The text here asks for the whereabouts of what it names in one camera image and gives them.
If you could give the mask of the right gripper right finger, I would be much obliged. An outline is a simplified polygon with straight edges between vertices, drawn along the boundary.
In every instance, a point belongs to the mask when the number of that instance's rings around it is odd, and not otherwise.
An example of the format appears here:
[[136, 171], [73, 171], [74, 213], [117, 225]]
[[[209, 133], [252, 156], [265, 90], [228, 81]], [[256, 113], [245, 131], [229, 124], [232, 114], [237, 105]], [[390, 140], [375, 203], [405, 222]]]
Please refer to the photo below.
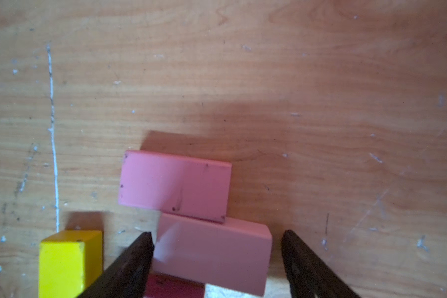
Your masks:
[[359, 296], [293, 230], [284, 232], [281, 254], [293, 298]]

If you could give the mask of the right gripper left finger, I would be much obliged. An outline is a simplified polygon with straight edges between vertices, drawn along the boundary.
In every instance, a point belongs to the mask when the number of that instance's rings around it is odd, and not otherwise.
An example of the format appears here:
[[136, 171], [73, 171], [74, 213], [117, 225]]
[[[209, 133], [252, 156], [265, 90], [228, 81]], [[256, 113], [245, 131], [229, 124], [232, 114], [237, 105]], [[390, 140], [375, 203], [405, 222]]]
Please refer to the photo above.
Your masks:
[[154, 249], [151, 232], [141, 233], [79, 297], [144, 297]]

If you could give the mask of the light pink block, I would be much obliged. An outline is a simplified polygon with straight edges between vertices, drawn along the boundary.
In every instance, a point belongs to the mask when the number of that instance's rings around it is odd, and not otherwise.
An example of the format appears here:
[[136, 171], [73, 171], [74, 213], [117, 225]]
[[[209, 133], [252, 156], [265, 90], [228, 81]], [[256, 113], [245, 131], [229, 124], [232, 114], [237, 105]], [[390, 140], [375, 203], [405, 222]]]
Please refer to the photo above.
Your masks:
[[272, 244], [269, 228], [260, 223], [162, 214], [152, 265], [158, 273], [263, 296]]

